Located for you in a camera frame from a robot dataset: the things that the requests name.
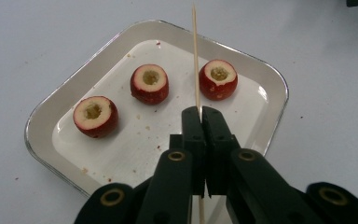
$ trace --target white table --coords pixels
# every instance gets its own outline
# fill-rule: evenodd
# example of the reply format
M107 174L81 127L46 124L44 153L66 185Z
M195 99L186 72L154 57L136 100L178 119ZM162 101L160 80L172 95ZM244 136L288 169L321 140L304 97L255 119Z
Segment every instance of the white table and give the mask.
M289 103L268 160L293 187L358 197L358 7L335 1L196 1L198 31L285 77ZM136 21L192 29L192 1L0 1L0 223L71 223L87 200L36 161L25 122Z

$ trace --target tray rim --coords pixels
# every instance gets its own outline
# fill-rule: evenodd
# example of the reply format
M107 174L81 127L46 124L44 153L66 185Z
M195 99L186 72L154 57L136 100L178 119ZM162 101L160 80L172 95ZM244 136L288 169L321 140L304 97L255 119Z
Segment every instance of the tray rim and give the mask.
M27 147L27 150L29 151L29 153L37 160L39 161L40 163L42 163L45 167L47 167L53 174L57 175L59 178L61 178L62 180L64 180L65 182L67 182L68 184L70 184L72 187L74 187L75 189L79 190L80 193L82 193L83 195L85 195L86 197L89 197L90 194L87 193L84 189L82 189L81 187L78 186L78 184L74 181L72 181L70 178L68 178L66 175L64 175L62 172L60 172L58 169L56 169L53 165L49 164L48 162L46 162L45 160L43 160L42 158L40 158L36 152L34 151L30 141L29 141L29 127L30 127L30 124L32 122L32 119L34 117L34 115L40 110L40 108L42 107L42 105L48 101L62 86L66 85L66 83L68 83L69 81L71 81L75 76L76 74L81 71L84 67L86 67L92 60L94 60L101 52L103 52L110 44L112 44L113 42L115 42L115 40L121 36L123 33L125 33L127 30L130 30L130 28L132 28L133 26L136 26L136 25L139 25L139 24L142 24L142 23L146 23L146 22L159 22L159 23L165 23L167 25L170 25L170 26L173 26L174 28L177 28L177 29L180 29L182 30L183 32L186 32L186 33L191 33L189 30L183 28L183 27L180 27L178 25L175 25L173 23L170 23L170 22L167 22L167 21L163 21L163 20L144 20L144 21L136 21L132 24L130 24L128 27L122 29L120 32L118 32L116 35L114 35L106 44L104 44L99 50L97 50L89 59L86 60L85 63L83 63L83 65L81 65L78 69L75 70L75 72L69 76L61 85L59 85L51 94L49 94L45 99L43 99L35 108L34 110L31 112L29 118L27 119L26 123L25 123L25 128L24 128L24 142L25 142L25 145ZM206 37L204 35L199 35L198 34L198 38L202 38L204 40L207 40L207 41L210 41L212 43L214 43L215 45L218 45L222 48L225 48L225 49L229 49L229 50L232 50L234 52L237 52L239 54L242 54L242 55L245 55L247 57L250 57L254 60L257 60L261 63L263 63L264 65L268 66L270 69L272 69L273 71L275 71L275 73L279 76L280 80L282 81L282 84L284 86L284 95L285 95L285 98L284 98L284 102L282 104L282 108L281 108L281 111L280 113L278 114L277 116L277 119L274 123L274 126L273 126L273 130L271 132L271 135L270 137L268 138L268 141L267 141L267 144L266 144L266 149L265 149L265 152L263 153L263 156L266 156L267 152L269 151L269 146L270 146L270 143L271 141L273 140L274 138L274 135L275 135L275 132L277 131L277 128L278 128L278 125L282 119L282 115L283 115L283 112L287 106L287 103L288 103L288 100L289 100L289 88L288 88L288 85L287 85L287 82L285 80L285 78L283 77L283 75L275 68L273 67L271 64L261 60L261 59L258 59L256 58L255 56L252 56L248 53L245 53L243 51L240 51L240 50L237 50L237 49L234 49L232 47L229 47L227 45L224 45L218 41L215 41L209 37Z

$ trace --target metal tray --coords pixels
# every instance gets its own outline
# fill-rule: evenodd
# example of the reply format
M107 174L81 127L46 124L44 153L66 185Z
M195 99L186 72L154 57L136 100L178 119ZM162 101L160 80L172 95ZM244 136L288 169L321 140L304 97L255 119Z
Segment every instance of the metal tray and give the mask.
M242 147L265 154L288 100L282 75L261 60L204 36L199 35L198 46L200 67L224 59L239 74L230 98L213 102L201 95L201 104L223 113ZM195 104L192 52L189 31L165 21L134 23L35 108L25 128L29 152L86 195L110 182L133 187L142 183L153 175L161 152L168 148L169 134L181 132L182 110ZM156 63L168 74L170 95L160 105L143 105L131 97L131 74L144 63ZM104 139L87 137L72 121L76 104L91 95L104 95L118 108L118 129ZM220 203L224 201L219 197L206 203L208 219L217 220L216 209L225 210Z

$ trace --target red apple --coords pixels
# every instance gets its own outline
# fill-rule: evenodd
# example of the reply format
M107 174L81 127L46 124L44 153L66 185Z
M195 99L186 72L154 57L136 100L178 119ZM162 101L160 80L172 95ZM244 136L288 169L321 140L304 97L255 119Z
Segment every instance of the red apple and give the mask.
M234 67L223 60L212 60L200 70L200 91L213 101L227 99L237 88L238 76Z
M104 96L82 100L76 106L73 118L78 130L92 138L107 136L118 124L117 108Z
M131 77L131 95L147 105L157 105L169 93L168 77L164 69L156 64L138 67Z

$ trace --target wooden skewer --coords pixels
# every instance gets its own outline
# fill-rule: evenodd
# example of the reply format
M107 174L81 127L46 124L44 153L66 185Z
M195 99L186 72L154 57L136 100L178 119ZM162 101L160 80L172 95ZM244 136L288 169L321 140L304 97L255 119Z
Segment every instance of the wooden skewer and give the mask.
M195 86L196 107L199 110L200 119L201 119L199 54L198 54L198 47L197 47L197 18L196 18L196 7L194 6L194 3L193 3L193 41L194 41L194 77L196 81L196 86ZM205 224L204 201L201 196L199 196L199 216L200 216L200 224Z

